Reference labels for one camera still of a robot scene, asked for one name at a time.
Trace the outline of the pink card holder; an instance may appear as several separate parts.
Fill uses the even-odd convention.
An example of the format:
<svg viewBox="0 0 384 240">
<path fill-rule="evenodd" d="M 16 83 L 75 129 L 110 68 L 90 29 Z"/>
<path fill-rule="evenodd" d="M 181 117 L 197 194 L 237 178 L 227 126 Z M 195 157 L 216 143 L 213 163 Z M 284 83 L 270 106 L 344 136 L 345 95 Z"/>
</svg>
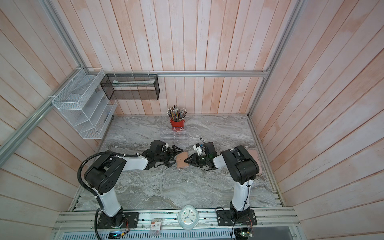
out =
<svg viewBox="0 0 384 240">
<path fill-rule="evenodd" d="M 187 159 L 188 157 L 188 152 L 182 152 L 177 155 L 176 164 L 178 169 L 185 169 L 189 167 L 189 164 L 185 162 L 185 159 Z"/>
</svg>

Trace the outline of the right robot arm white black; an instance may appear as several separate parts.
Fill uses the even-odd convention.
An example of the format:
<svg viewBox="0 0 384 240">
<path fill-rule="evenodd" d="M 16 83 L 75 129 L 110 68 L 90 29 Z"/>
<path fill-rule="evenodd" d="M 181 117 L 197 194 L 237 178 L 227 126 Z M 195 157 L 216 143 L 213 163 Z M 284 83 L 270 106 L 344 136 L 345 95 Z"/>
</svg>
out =
<svg viewBox="0 0 384 240">
<path fill-rule="evenodd" d="M 261 167 L 243 146 L 218 153 L 213 142 L 194 145 L 196 151 L 184 160 L 185 163 L 206 171 L 227 168 L 235 182 L 234 196 L 230 206 L 232 212 L 242 214 L 250 209 L 251 186 Z"/>
</svg>

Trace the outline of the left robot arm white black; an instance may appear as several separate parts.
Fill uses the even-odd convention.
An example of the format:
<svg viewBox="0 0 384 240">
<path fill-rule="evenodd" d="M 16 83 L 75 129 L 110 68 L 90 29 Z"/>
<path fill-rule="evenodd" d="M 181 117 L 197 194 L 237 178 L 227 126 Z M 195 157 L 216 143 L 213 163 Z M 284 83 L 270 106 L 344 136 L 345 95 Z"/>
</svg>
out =
<svg viewBox="0 0 384 240">
<path fill-rule="evenodd" d="M 175 157 L 183 150 L 160 141 L 151 142 L 150 148 L 134 155 L 99 152 L 85 159 L 77 173 L 80 185 L 95 196 L 102 212 L 110 218 L 119 215 L 122 207 L 117 199 L 115 185 L 122 172 L 175 164 Z"/>
</svg>

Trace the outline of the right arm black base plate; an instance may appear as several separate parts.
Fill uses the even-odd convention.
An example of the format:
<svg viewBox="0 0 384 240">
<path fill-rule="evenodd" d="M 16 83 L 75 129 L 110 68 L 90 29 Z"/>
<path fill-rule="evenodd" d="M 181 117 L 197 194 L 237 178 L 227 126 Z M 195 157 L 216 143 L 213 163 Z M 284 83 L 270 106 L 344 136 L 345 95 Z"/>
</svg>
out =
<svg viewBox="0 0 384 240">
<path fill-rule="evenodd" d="M 217 222 L 219 226 L 256 226 L 257 219 L 254 210 L 250 208 L 237 212 L 236 210 L 230 209 L 225 210 L 218 208 L 215 210 L 217 214 Z"/>
</svg>

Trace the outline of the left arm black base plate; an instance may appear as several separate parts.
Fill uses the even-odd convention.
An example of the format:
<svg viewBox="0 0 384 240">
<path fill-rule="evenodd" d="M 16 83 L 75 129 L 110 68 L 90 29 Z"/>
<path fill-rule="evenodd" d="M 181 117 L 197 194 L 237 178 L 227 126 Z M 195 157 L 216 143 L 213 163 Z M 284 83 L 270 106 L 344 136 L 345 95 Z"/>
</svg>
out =
<svg viewBox="0 0 384 240">
<path fill-rule="evenodd" d="M 138 225 L 139 212 L 119 212 L 114 217 L 101 213 L 98 218 L 97 229 L 135 229 Z"/>
</svg>

